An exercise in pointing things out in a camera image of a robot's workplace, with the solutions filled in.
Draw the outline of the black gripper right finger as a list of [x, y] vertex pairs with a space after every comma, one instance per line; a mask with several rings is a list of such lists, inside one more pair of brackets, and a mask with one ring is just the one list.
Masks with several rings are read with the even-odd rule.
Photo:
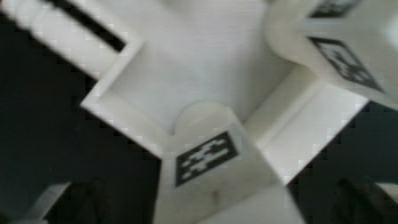
[[398, 224], [398, 183], [342, 179], [331, 224]]

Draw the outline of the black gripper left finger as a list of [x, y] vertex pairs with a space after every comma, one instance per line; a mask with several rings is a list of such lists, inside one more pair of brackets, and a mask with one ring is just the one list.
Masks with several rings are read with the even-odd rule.
[[114, 224], [104, 182], [95, 179], [51, 185], [11, 224]]

